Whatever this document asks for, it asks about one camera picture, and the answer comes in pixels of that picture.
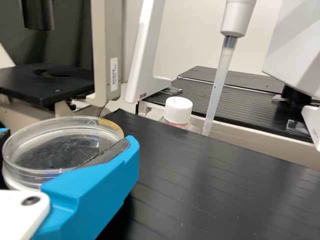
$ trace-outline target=black stage plate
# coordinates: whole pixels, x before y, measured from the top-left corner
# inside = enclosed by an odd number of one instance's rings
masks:
[[[173,87],[183,89],[180,97],[193,102],[192,114],[203,118],[206,117],[213,87],[213,80],[210,80],[209,75],[213,74],[214,78],[216,74],[213,68],[209,69],[211,70],[194,67],[172,82]],[[268,76],[230,72],[226,83],[229,86],[223,87],[215,120],[312,143],[310,137],[286,130],[288,120],[304,120],[301,109],[293,108],[286,102],[272,101],[275,94],[271,92],[280,92],[283,87],[281,82]],[[246,86],[254,86],[260,91],[244,89]],[[144,101],[164,106],[168,97],[170,96],[156,93]]]
[[[0,69],[0,94],[39,107],[92,90],[93,73],[77,67],[35,63]]]
[[[98,239],[319,240],[320,172],[136,116],[139,180]]]

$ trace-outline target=white bottle cap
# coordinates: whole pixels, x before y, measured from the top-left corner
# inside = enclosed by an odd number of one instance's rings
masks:
[[[180,96],[169,97],[165,101],[164,118],[173,124],[187,124],[190,120],[193,103]]]

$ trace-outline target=petri dish lid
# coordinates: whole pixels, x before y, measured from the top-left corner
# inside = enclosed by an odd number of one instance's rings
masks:
[[[42,183],[83,165],[123,138],[117,124],[99,117],[67,116],[37,122],[4,143],[4,180],[39,189]]]

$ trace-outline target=plastic pipette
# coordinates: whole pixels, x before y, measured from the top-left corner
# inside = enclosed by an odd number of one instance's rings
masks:
[[[238,38],[246,35],[257,0],[227,0],[221,26],[225,35],[219,65],[216,70],[210,102],[206,112],[202,134],[208,136],[216,115],[219,99],[224,87],[232,55]]]
[[[216,70],[211,97],[202,130],[202,134],[205,136],[208,136],[210,133],[237,41],[238,39],[234,36],[226,36],[224,38],[219,65]]]

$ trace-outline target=blue plastic clip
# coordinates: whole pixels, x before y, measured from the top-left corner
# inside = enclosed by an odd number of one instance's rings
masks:
[[[94,239],[123,205],[139,176],[139,143],[110,162],[75,169],[45,182],[51,209],[34,240]]]

